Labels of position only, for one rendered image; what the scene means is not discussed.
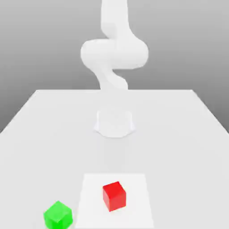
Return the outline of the small red cube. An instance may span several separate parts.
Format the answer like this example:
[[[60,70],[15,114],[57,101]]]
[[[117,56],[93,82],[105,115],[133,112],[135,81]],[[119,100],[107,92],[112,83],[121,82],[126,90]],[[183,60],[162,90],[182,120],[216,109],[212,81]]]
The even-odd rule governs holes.
[[[103,201],[109,212],[126,206],[127,194],[119,181],[104,185],[102,192]]]

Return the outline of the small green cube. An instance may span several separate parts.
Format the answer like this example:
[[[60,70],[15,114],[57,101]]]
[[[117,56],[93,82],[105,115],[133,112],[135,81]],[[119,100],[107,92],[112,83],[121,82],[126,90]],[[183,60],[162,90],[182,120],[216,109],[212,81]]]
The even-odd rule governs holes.
[[[68,229],[73,223],[72,210],[60,201],[56,201],[43,214],[48,229]]]

